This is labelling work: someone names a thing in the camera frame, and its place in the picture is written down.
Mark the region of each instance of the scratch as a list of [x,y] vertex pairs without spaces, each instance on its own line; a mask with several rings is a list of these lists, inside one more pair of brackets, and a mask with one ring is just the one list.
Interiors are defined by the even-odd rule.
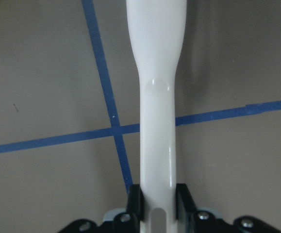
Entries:
[[13,104],[13,106],[14,106],[15,110],[18,112],[18,109],[17,109],[16,105],[15,105],[15,104]]

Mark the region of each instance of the blue line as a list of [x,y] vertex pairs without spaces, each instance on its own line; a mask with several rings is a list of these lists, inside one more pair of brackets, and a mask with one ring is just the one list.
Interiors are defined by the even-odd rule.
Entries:
[[[97,18],[94,10],[94,4],[92,0],[82,0],[82,4],[86,18],[86,23],[91,37],[93,51],[96,59],[96,65],[99,72],[101,87],[107,105],[111,127],[119,127],[120,122],[116,110],[116,102],[111,87],[106,57],[102,47],[102,41],[100,38]],[[126,187],[126,191],[128,192],[130,185],[132,185],[132,175],[125,150],[124,139],[122,135],[115,135],[114,138],[116,143],[117,154],[121,165],[124,184]]]
[[[245,117],[278,110],[281,110],[281,101],[267,102],[261,104],[250,104],[246,105],[246,107],[241,108],[233,108],[221,111],[177,117],[176,125],[189,125],[212,120],[228,119],[233,117]],[[137,132],[139,132],[139,124],[112,127],[82,133],[71,133],[67,135],[0,145],[0,153],[59,145],[71,142],[79,142],[109,136],[122,136],[124,134]]]

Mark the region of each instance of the bolt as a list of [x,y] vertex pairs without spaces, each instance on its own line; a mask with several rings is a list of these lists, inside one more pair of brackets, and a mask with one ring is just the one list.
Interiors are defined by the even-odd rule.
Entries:
[[86,223],[82,224],[79,227],[79,231],[80,232],[85,232],[85,231],[89,230],[90,228],[91,228],[91,223],[90,222],[86,222]]
[[199,212],[198,217],[201,220],[207,220],[207,219],[209,219],[209,214],[208,214],[208,212],[202,211],[202,212]]
[[129,214],[122,214],[120,217],[121,222],[128,222],[131,219]]
[[241,221],[241,224],[242,224],[243,227],[246,227],[246,228],[252,228],[253,227],[253,222],[248,218],[244,218]]

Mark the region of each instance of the blue tape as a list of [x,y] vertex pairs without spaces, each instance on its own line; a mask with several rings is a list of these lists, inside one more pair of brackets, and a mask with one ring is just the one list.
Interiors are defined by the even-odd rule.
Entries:
[[[246,105],[246,107],[241,107],[241,108],[233,108],[233,109],[226,109],[221,111],[214,111],[214,112],[178,117],[176,118],[176,125],[180,126],[180,125],[206,122],[211,120],[251,116],[251,115],[257,115],[265,112],[278,111],[278,110],[281,110],[281,101],[261,103],[261,104],[249,104]],[[87,131],[82,133],[72,133],[67,135],[47,137],[47,138],[41,138],[36,140],[0,145],[0,153],[6,153],[16,150],[27,150],[27,149],[33,149],[38,147],[46,147],[46,146],[71,143],[71,142],[78,142],[78,141],[90,140],[90,139],[101,138],[101,137],[122,136],[124,134],[137,133],[137,132],[139,132],[139,124],[112,127],[112,128]]]
[[[86,18],[86,23],[91,37],[93,51],[96,59],[96,65],[99,72],[101,87],[107,105],[111,127],[118,127],[120,126],[120,122],[117,114],[115,98],[111,87],[106,57],[103,51],[102,41],[100,38],[97,18],[94,10],[94,4],[92,0],[82,0],[82,4]],[[117,154],[121,165],[124,184],[128,192],[130,185],[132,185],[132,175],[125,150],[123,136],[115,135],[114,138],[116,143]]]

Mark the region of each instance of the gray floor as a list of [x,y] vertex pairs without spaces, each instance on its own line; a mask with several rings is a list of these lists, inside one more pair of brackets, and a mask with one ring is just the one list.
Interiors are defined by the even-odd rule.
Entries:
[[[95,0],[122,125],[139,123],[125,1]],[[176,116],[281,100],[281,1],[189,1]],[[0,0],[0,145],[109,128],[81,1]],[[124,135],[135,183],[139,134]],[[232,222],[281,229],[281,110],[177,127],[178,182]],[[112,137],[0,154],[0,232],[124,207]]]

